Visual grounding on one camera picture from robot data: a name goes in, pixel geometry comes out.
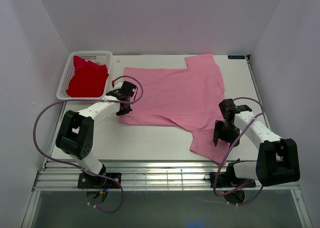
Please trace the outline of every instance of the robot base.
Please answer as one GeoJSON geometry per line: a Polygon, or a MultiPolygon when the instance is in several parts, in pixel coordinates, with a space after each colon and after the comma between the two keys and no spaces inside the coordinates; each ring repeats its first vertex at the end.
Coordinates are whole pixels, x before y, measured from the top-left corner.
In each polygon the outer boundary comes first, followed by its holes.
{"type": "MultiPolygon", "coordinates": [[[[106,173],[105,174],[105,176],[110,177],[112,179],[115,179],[119,183],[121,183],[121,175],[122,175],[121,173],[106,173]]],[[[109,189],[119,189],[120,188],[116,183],[114,183],[110,180],[105,180],[100,177],[91,176],[86,173],[81,173],[79,175],[77,188],[79,188],[79,189],[98,189],[98,188],[104,189],[108,186],[110,186],[109,189]]]]}

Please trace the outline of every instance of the glass panel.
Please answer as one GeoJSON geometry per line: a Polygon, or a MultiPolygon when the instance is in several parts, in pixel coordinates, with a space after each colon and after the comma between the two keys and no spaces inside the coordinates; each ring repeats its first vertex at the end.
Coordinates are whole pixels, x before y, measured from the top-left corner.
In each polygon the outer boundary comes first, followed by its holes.
{"type": "MultiPolygon", "coordinates": [[[[246,199],[256,191],[245,191],[246,199]]],[[[264,190],[251,204],[235,207],[212,191],[125,192],[122,208],[106,214],[79,201],[84,191],[42,191],[32,227],[302,227],[290,190],[264,190]]],[[[110,191],[102,207],[120,201],[110,191]]]]}

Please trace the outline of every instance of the white plastic basket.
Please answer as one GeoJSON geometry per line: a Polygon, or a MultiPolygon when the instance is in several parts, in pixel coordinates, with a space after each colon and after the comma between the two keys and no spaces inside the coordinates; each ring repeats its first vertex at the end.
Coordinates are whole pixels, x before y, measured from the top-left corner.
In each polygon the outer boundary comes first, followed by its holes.
{"type": "Polygon", "coordinates": [[[83,58],[84,60],[88,61],[92,61],[94,63],[98,63],[100,65],[105,64],[108,68],[108,73],[110,74],[111,71],[111,65],[112,65],[112,61],[113,61],[113,55],[111,52],[107,52],[107,51],[80,51],[80,52],[73,52],[72,54],[69,55],[68,61],[65,65],[60,83],[59,83],[59,87],[58,90],[56,92],[56,97],[60,100],[65,100],[65,99],[98,99],[98,98],[103,98],[103,96],[105,95],[105,93],[107,92],[107,86],[108,86],[108,81],[110,76],[107,78],[105,86],[104,86],[104,92],[103,95],[100,97],[77,97],[77,98],[73,98],[70,97],[66,90],[68,89],[69,86],[69,82],[72,79],[72,77],[75,74],[75,66],[74,66],[74,56],[79,56],[81,58],[83,58]]]}

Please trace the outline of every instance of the metal base plate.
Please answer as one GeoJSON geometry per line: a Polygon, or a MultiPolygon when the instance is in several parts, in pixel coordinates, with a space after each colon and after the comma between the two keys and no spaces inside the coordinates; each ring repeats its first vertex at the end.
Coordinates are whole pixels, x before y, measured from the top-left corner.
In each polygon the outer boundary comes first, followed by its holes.
{"type": "MultiPolygon", "coordinates": [[[[117,181],[119,183],[121,183],[121,176],[122,176],[121,173],[107,173],[106,176],[110,177],[112,179],[115,179],[115,180],[117,179],[117,181]]],[[[79,175],[77,187],[79,189],[97,189],[97,188],[99,188],[99,184],[97,184],[97,178],[93,177],[93,179],[94,179],[94,182],[92,179],[90,179],[90,178],[88,179],[87,174],[81,173],[79,175]]],[[[112,182],[111,180],[106,180],[105,182],[102,181],[101,188],[103,189],[105,187],[108,187],[109,185],[110,185],[109,189],[119,189],[120,188],[116,183],[112,182]]]]}
{"type": "MultiPolygon", "coordinates": [[[[211,188],[214,187],[214,181],[215,181],[215,177],[216,177],[216,172],[210,172],[209,175],[210,175],[210,186],[211,188]]],[[[217,188],[226,188],[226,187],[230,187],[230,188],[234,188],[234,187],[237,187],[243,183],[246,183],[247,181],[250,181],[249,179],[241,179],[240,180],[241,182],[237,183],[237,184],[234,184],[234,183],[231,183],[229,181],[229,179],[227,178],[227,175],[225,172],[220,172],[220,176],[218,177],[218,182],[216,184],[216,187],[217,188]]],[[[248,185],[246,185],[245,187],[248,187],[248,188],[254,188],[256,186],[256,182],[253,181],[253,182],[250,182],[248,185]]]]}

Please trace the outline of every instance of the pink t-shirt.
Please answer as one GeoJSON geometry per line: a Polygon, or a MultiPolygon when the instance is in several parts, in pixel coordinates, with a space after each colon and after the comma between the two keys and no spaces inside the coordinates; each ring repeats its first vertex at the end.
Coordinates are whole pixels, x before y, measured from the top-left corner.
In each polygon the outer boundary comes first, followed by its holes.
{"type": "Polygon", "coordinates": [[[219,103],[225,98],[225,88],[220,69],[212,54],[187,57],[185,61],[187,69],[125,68],[124,75],[138,79],[144,94],[131,105],[133,111],[120,116],[119,121],[180,126],[193,135],[191,151],[220,163],[229,148],[223,141],[217,147],[213,143],[215,122],[223,120],[219,103]]]}

